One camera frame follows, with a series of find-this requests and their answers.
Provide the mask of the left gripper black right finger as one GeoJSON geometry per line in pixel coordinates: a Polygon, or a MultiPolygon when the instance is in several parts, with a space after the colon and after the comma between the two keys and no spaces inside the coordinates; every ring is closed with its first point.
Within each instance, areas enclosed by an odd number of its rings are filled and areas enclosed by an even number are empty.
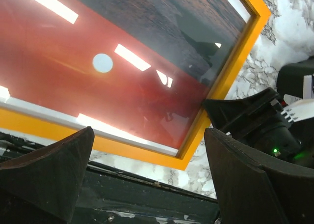
{"type": "Polygon", "coordinates": [[[223,132],[204,132],[224,224],[312,224],[314,170],[274,158],[223,132]]]}

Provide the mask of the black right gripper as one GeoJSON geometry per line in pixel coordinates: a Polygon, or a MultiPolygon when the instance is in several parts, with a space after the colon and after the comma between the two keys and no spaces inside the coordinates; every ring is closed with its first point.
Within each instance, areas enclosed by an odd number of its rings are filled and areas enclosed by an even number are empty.
{"type": "MultiPolygon", "coordinates": [[[[236,125],[242,128],[257,117],[258,110],[269,107],[272,100],[279,100],[280,95],[272,88],[235,100],[205,99],[202,106],[214,128],[226,133],[234,130],[236,125]]],[[[277,112],[264,122],[255,122],[245,132],[235,136],[239,142],[259,150],[272,157],[292,162],[300,152],[302,145],[289,131],[294,123],[287,111],[277,112]]]]}

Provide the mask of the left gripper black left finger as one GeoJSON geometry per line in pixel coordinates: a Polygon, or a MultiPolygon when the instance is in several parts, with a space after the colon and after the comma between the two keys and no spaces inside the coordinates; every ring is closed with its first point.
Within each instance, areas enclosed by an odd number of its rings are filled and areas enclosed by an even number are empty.
{"type": "Polygon", "coordinates": [[[74,134],[0,165],[2,224],[68,224],[83,183],[95,134],[74,134]]]}

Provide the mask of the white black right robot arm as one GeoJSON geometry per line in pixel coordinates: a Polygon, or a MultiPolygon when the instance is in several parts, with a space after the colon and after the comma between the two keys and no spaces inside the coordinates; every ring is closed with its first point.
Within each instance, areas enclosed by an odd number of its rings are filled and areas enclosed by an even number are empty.
{"type": "Polygon", "coordinates": [[[314,93],[314,59],[287,64],[271,87],[235,100],[206,99],[203,107],[214,128],[270,156],[303,167],[314,167],[314,106],[302,109],[284,97],[303,100],[314,93]]]}

